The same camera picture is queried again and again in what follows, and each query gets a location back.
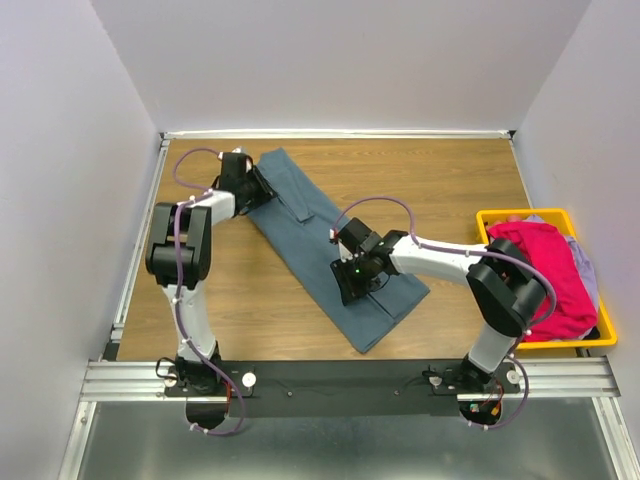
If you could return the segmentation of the teal blue t-shirt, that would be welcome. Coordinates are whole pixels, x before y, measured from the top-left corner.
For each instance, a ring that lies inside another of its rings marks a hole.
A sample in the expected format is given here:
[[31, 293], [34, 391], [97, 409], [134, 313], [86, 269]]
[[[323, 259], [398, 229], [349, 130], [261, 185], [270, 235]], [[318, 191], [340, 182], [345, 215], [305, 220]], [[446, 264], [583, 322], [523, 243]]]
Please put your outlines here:
[[345, 306], [330, 268], [339, 258], [338, 247], [329, 242], [339, 208], [282, 148], [263, 154], [257, 170], [276, 197], [249, 218], [351, 346], [368, 352], [430, 289], [413, 275], [393, 276], [381, 290]]

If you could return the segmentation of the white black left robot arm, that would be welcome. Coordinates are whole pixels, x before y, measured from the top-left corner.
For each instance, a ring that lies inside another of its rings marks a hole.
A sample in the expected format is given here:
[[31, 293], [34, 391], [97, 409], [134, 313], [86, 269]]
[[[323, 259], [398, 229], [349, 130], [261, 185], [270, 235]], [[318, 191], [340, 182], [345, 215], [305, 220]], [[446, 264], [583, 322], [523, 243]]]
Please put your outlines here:
[[208, 320], [205, 281], [213, 228], [276, 197], [244, 151], [218, 152], [216, 158], [221, 171], [209, 187], [185, 201], [153, 207], [144, 259], [169, 302], [178, 336], [172, 371], [164, 380], [202, 396], [237, 392], [219, 366], [218, 341]]

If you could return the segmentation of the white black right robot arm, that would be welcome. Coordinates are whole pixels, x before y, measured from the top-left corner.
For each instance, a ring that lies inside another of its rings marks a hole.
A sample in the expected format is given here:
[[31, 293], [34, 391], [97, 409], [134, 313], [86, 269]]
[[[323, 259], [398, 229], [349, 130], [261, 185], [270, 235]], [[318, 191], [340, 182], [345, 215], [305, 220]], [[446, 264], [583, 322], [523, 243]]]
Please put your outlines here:
[[339, 250], [331, 269], [345, 305], [379, 288], [382, 274], [426, 275], [470, 289], [483, 330], [459, 365], [428, 372], [458, 391], [484, 392], [494, 384], [505, 358], [557, 303], [550, 281], [506, 239], [461, 245], [430, 241], [412, 231], [381, 236], [357, 218], [331, 228], [329, 239]]

